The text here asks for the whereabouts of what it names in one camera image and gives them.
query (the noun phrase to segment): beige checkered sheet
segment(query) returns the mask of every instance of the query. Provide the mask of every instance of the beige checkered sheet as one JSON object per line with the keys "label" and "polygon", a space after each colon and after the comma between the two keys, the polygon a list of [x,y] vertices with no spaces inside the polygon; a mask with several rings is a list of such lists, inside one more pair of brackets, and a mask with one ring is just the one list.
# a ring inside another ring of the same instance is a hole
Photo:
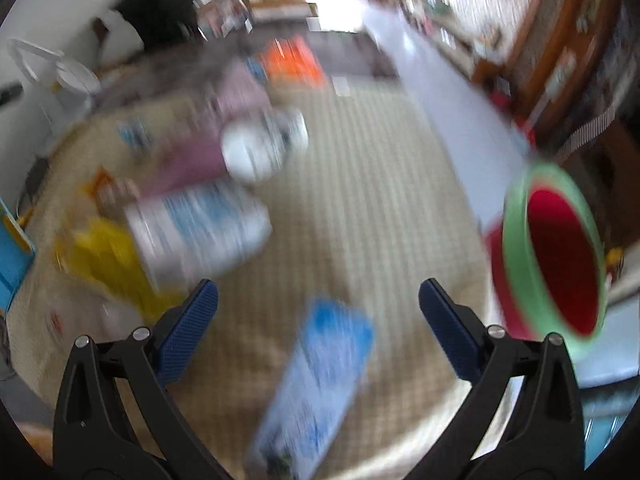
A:
{"label": "beige checkered sheet", "polygon": [[[272,97],[302,110],[309,150],[254,190],[268,206],[273,235],[258,257],[216,280],[218,314],[170,394],[222,465],[244,478],[242,456],[276,391],[308,301],[330,296],[363,309],[377,339],[317,478],[402,478],[468,392],[418,309],[418,287],[434,276],[481,319],[497,319],[481,238],[440,139],[397,84],[351,82],[349,96],[332,88],[279,88]],[[167,121],[182,105],[169,100],[140,113]],[[108,124],[113,117],[78,134],[58,156],[55,171],[72,160],[81,168],[73,178],[50,179],[31,230],[39,260],[8,317],[15,367],[49,402],[65,362],[50,343],[42,311],[47,291],[65,279],[46,259],[51,218],[61,214],[50,195],[72,189],[97,160],[118,170],[119,148],[98,138]],[[130,394],[125,397],[129,405]],[[499,410],[488,446],[506,413]]]}

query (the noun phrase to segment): blue packet top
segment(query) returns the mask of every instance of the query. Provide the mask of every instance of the blue packet top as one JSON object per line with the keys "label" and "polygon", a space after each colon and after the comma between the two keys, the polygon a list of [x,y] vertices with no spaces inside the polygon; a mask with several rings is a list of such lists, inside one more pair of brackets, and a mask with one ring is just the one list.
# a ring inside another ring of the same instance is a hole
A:
{"label": "blue packet top", "polygon": [[351,405],[374,341],[360,311],[315,300],[246,456],[251,478],[308,480]]}

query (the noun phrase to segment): purple cloth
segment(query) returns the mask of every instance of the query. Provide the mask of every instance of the purple cloth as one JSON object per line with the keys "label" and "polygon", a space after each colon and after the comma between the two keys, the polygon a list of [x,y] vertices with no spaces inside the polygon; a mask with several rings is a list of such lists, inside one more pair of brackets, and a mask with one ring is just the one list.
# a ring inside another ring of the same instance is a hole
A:
{"label": "purple cloth", "polygon": [[227,175],[220,133],[230,120],[271,107],[267,92],[242,61],[233,62],[218,87],[216,116],[203,117],[198,131],[172,146],[158,173],[142,186],[141,197],[160,196]]}

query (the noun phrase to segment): blue gripper pad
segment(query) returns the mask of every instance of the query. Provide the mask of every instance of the blue gripper pad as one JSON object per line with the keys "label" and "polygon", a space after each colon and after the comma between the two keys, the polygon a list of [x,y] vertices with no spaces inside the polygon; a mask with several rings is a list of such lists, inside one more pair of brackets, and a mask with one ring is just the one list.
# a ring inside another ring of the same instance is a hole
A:
{"label": "blue gripper pad", "polygon": [[476,384],[482,375],[482,349],[455,312],[455,303],[435,280],[422,283],[418,301],[456,375]]}
{"label": "blue gripper pad", "polygon": [[[182,306],[164,315],[167,319],[177,319],[168,333],[162,335],[154,360],[156,378],[162,386],[180,379],[217,310],[218,288],[215,283],[203,280]],[[157,328],[165,320],[164,316],[156,324]]]}

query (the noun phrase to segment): bucket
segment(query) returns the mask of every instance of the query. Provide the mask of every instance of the bucket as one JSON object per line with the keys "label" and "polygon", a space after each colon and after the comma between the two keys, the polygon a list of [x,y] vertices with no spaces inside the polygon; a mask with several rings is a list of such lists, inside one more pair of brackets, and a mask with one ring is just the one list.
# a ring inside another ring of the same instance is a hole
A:
{"label": "bucket", "polygon": [[511,188],[487,241],[508,332],[536,340],[558,332],[572,356],[581,354],[602,328],[605,266],[593,215],[571,178],[552,164],[533,167]]}

